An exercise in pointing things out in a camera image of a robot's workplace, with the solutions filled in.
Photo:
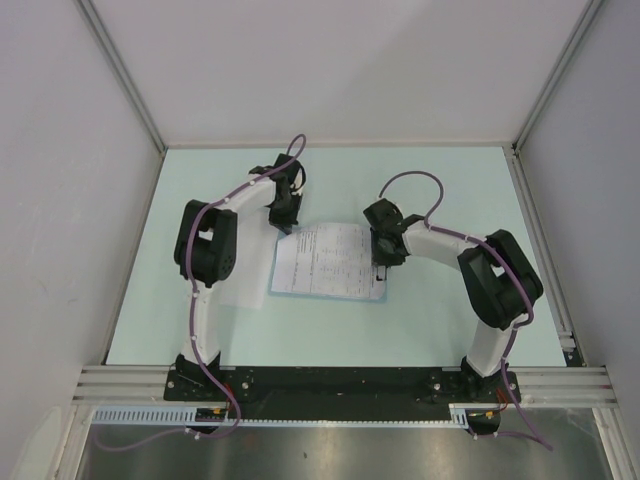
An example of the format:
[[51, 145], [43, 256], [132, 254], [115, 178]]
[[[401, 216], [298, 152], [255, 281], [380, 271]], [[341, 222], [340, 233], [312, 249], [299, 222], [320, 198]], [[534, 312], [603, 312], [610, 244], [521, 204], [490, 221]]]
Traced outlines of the metal clipboard clip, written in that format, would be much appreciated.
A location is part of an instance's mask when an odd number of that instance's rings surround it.
[[386, 282], [388, 277], [388, 268], [385, 266], [376, 266], [373, 270], [374, 280], [376, 282]]

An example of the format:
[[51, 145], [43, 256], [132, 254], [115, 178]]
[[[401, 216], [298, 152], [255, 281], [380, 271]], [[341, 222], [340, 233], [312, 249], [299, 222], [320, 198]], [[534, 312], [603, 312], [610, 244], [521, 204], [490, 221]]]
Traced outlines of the white paper sheet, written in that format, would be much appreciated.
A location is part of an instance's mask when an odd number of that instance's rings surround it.
[[268, 216], [268, 211], [261, 209], [240, 223], [236, 263], [221, 286], [222, 305], [262, 308], [279, 236], [279, 231], [269, 224]]

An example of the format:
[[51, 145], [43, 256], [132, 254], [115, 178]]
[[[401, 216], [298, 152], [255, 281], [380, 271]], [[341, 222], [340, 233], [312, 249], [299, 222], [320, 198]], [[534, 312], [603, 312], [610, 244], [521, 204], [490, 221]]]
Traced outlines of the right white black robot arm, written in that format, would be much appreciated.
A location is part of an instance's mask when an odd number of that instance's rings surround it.
[[372, 262], [389, 269], [410, 256], [427, 258], [458, 271], [478, 318], [474, 338], [461, 361], [461, 388], [484, 401], [506, 376], [517, 331], [534, 318], [542, 282], [515, 237], [500, 229], [477, 238], [429, 225], [381, 198], [363, 211], [371, 233]]

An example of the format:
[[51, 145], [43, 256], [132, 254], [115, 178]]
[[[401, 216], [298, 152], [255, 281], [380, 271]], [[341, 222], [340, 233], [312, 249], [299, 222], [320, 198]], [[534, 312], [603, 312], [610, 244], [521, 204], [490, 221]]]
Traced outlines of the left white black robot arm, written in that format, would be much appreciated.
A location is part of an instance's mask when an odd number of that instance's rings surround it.
[[281, 153], [276, 162], [256, 166], [244, 183], [218, 201], [189, 201], [183, 211], [174, 247], [174, 262], [191, 284], [188, 336], [177, 356], [177, 374], [197, 398], [214, 397], [221, 387], [212, 369], [220, 355], [213, 297], [232, 274], [237, 260], [239, 226], [265, 210], [267, 222], [289, 235], [298, 225], [306, 172], [296, 155]]

